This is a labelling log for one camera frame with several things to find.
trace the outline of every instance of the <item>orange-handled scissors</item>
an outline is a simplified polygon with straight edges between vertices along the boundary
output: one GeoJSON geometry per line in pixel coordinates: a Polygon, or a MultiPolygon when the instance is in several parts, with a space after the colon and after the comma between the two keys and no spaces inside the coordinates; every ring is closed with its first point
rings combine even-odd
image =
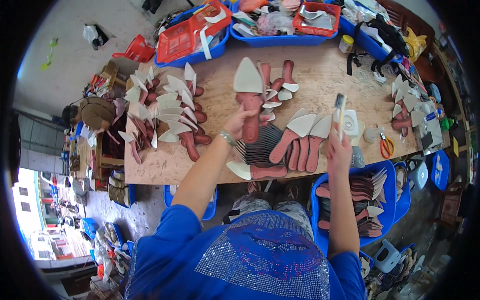
{"type": "Polygon", "coordinates": [[[380,152],[385,159],[389,159],[395,152],[395,144],[390,138],[386,137],[383,132],[380,133],[380,137],[380,152]]]}

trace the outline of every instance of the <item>plastic jar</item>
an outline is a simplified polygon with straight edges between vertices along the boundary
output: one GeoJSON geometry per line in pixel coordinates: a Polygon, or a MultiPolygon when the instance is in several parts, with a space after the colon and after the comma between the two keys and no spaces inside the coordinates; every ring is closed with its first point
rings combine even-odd
{"type": "Polygon", "coordinates": [[[340,40],[340,44],[338,44],[338,48],[343,53],[350,53],[353,47],[353,38],[348,35],[342,35],[342,39],[340,40]]]}

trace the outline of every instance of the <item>person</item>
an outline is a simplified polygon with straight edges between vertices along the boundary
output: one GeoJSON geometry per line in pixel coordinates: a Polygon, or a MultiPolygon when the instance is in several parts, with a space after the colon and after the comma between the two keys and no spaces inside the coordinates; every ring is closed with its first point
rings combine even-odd
{"type": "Polygon", "coordinates": [[[63,109],[62,119],[65,124],[75,126],[80,121],[95,130],[95,133],[106,131],[115,119],[113,103],[92,96],[81,100],[78,106],[69,105],[63,109]]]}
{"type": "MultiPolygon", "coordinates": [[[[347,138],[330,135],[331,220],[328,259],[314,243],[306,210],[290,197],[273,208],[249,184],[224,224],[202,232],[201,219],[233,144],[244,106],[189,170],[152,236],[138,239],[125,277],[125,299],[365,299],[360,240],[348,170],[347,138]]],[[[265,125],[268,116],[260,116],[265,125]]]]}
{"type": "Polygon", "coordinates": [[[86,126],[94,130],[95,134],[106,131],[108,134],[103,135],[102,153],[123,159],[125,141],[118,131],[125,131],[127,114],[119,110],[121,115],[117,116],[118,106],[125,107],[120,99],[109,102],[97,96],[90,96],[83,98],[78,106],[66,106],[62,112],[62,120],[72,127],[83,121],[86,126]]]}

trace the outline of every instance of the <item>bracelet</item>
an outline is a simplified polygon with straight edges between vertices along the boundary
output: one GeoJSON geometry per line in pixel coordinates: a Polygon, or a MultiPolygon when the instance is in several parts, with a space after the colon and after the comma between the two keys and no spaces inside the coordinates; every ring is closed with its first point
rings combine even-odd
{"type": "Polygon", "coordinates": [[[230,133],[226,131],[225,129],[220,130],[220,136],[223,137],[230,146],[235,147],[237,145],[237,142],[230,136],[230,133]]]}

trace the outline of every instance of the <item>brown jacket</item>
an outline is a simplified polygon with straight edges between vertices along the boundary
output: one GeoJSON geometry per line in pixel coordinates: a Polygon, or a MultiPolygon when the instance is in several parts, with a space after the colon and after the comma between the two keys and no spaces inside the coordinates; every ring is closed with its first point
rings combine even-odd
{"type": "Polygon", "coordinates": [[[80,102],[78,111],[85,125],[93,130],[100,129],[102,120],[107,121],[111,125],[115,118],[115,107],[113,104],[99,97],[85,98],[80,102]]]}

